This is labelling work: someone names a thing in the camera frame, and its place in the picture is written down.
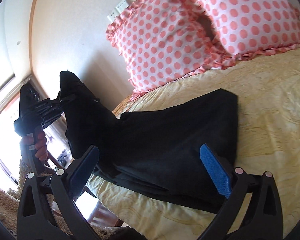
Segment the person's left hand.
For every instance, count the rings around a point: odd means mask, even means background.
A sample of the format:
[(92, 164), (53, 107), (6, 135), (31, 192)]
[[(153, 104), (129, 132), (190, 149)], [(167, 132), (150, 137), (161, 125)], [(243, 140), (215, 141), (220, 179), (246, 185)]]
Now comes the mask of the person's left hand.
[[(21, 149), (21, 156), (23, 162), (30, 167), (28, 154), (27, 154), (27, 148), (28, 145), (31, 145), (34, 143), (33, 137), (25, 136), (20, 141), (20, 149)], [(48, 159), (48, 149), (47, 149), (47, 139), (46, 134), (44, 131), (40, 131), (37, 135), (36, 143), (35, 143), (35, 149), (37, 150), (35, 156), (40, 161), (46, 161)]]

